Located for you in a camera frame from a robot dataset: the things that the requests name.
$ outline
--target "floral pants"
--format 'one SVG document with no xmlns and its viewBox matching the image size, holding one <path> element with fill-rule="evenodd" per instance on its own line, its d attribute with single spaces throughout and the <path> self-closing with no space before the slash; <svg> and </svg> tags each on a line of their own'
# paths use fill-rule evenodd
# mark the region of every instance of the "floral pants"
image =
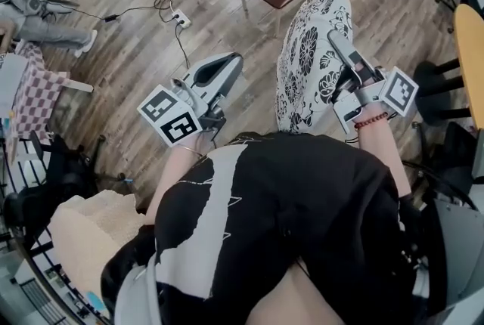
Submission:
<svg viewBox="0 0 484 325">
<path fill-rule="evenodd" d="M 352 41 L 349 0 L 306 0 L 293 18 L 278 58 L 275 110 L 280 131 L 311 132 L 330 106 L 343 67 L 327 40 L 332 29 Z"/>
</svg>

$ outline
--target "wooden floor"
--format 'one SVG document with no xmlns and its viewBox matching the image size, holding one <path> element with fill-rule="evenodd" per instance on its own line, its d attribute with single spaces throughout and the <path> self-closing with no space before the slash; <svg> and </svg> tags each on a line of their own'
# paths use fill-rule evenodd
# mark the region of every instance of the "wooden floor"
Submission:
<svg viewBox="0 0 484 325">
<path fill-rule="evenodd" d="M 154 0 L 74 1 L 84 11 L 104 16 L 151 5 Z M 285 10 L 281 33 L 285 33 L 301 1 Z M 350 1 L 355 45 L 375 65 L 397 65 L 412 73 L 422 60 L 442 63 L 455 57 L 454 39 L 447 33 L 451 12 L 434 0 Z M 273 10 L 260 0 L 248 0 L 247 4 L 250 21 L 244 18 L 240 0 L 174 1 L 174 6 L 193 22 L 181 35 L 192 62 L 223 51 L 237 51 L 244 56 L 243 74 L 225 100 L 228 124 L 219 144 L 242 131 L 266 133 L 276 129 L 275 67 L 282 39 L 272 38 Z M 162 23 L 152 10 L 130 11 L 113 23 L 77 13 L 58 22 L 97 29 L 99 37 L 93 50 L 78 60 L 72 52 L 44 49 L 51 70 L 69 70 L 74 79 L 95 87 L 92 94 L 66 90 L 57 104 L 51 128 L 68 143 L 87 147 L 93 146 L 100 133 L 105 134 L 108 142 L 99 170 L 125 172 L 135 179 L 137 195 L 149 197 L 167 150 L 136 107 L 156 85 L 166 84 L 170 76 L 181 76 L 185 71 L 175 25 Z M 407 158 L 418 153 L 416 134 L 409 127 L 414 115 L 392 121 L 402 156 Z M 434 129 L 432 139 L 442 130 Z M 343 137 L 333 114 L 327 116 L 319 131 Z"/>
</svg>

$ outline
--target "pink checkered cloth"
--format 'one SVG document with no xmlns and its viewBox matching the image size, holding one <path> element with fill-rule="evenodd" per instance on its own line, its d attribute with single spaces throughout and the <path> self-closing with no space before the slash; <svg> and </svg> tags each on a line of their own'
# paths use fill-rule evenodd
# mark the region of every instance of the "pink checkered cloth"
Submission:
<svg viewBox="0 0 484 325">
<path fill-rule="evenodd" d="M 48 136 L 45 131 L 51 118 L 55 101 L 59 98 L 62 84 L 68 76 L 61 76 L 47 71 L 42 52 L 37 45 L 26 43 L 20 56 L 26 57 L 28 63 L 15 94 L 11 119 L 7 135 L 7 153 L 14 159 L 18 138 L 29 138 L 32 130 L 37 132 L 40 140 Z"/>
</svg>

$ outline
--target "power outlet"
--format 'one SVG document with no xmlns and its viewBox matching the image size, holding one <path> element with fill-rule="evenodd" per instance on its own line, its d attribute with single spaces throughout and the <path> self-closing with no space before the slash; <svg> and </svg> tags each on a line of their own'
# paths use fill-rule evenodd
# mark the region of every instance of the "power outlet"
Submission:
<svg viewBox="0 0 484 325">
<path fill-rule="evenodd" d="M 172 16 L 175 18 L 176 21 L 178 21 L 180 23 L 180 26 L 182 28 L 188 28 L 191 25 L 191 21 L 179 9 L 177 9 L 175 12 L 173 12 Z"/>
</svg>

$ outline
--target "thin bracelet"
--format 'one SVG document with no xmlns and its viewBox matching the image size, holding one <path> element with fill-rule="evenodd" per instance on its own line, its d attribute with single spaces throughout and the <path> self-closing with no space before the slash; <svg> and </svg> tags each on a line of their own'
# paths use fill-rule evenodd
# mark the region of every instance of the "thin bracelet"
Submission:
<svg viewBox="0 0 484 325">
<path fill-rule="evenodd" d="M 191 147 L 186 147 L 185 145 L 182 145 L 182 144 L 178 144 L 177 146 L 182 147 L 183 149 L 189 150 L 192 153 L 197 154 L 200 158 L 203 157 L 203 154 L 198 153 L 195 149 L 192 149 Z"/>
<path fill-rule="evenodd" d="M 356 130 L 359 130 L 360 128 L 363 128 L 365 126 L 368 126 L 371 123 L 374 123 L 376 121 L 380 121 L 381 119 L 386 118 L 386 117 L 388 117 L 388 113 L 385 111 L 385 112 L 381 113 L 379 116 L 374 116 L 374 117 L 372 117 L 370 119 L 367 119 L 364 122 L 357 122 L 355 124 L 355 129 Z"/>
</svg>

